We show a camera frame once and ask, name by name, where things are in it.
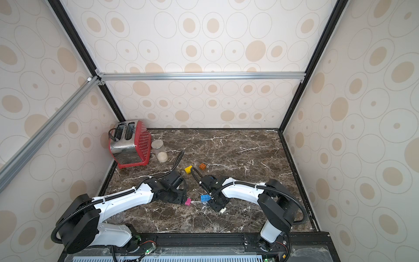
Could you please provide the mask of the pink lego brick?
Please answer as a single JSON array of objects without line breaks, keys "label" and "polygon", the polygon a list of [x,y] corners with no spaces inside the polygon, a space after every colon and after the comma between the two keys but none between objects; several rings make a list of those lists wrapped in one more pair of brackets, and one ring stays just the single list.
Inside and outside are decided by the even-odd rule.
[{"label": "pink lego brick", "polygon": [[188,198],[186,201],[185,201],[185,205],[186,206],[190,206],[191,205],[191,202],[192,202],[192,200],[190,199],[190,198]]}]

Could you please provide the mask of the yellow lego brick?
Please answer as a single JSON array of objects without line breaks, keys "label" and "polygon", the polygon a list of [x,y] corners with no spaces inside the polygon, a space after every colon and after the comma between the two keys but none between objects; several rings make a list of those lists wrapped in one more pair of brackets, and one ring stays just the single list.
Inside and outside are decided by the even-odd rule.
[{"label": "yellow lego brick", "polygon": [[186,167],[185,169],[184,169],[184,171],[186,172],[186,174],[190,174],[191,173],[191,169],[193,168],[193,166],[192,165],[190,165],[190,166],[188,166],[188,167]]}]

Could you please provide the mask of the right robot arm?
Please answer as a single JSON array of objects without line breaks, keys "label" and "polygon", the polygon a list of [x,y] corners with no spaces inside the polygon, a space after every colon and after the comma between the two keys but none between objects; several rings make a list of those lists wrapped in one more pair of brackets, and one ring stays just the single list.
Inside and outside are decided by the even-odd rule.
[{"label": "right robot arm", "polygon": [[208,193],[208,204],[216,212],[221,212],[230,199],[258,205],[267,218],[259,234],[260,241],[266,244],[273,244],[279,236],[288,234],[293,225],[304,224],[308,220],[304,205],[275,179],[266,183],[250,183],[206,175],[197,182]]}]

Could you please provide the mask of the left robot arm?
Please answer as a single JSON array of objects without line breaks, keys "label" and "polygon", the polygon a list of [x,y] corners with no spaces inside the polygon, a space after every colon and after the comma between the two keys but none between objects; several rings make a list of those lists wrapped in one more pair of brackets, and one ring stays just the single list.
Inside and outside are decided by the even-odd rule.
[{"label": "left robot arm", "polygon": [[114,246],[132,253],[143,245],[131,225],[107,223],[107,219],[136,206],[152,202],[183,205],[188,185],[177,171],[162,178],[149,178],[140,185],[115,194],[91,198],[78,196],[58,219],[51,241],[62,244],[68,254],[92,246]]}]

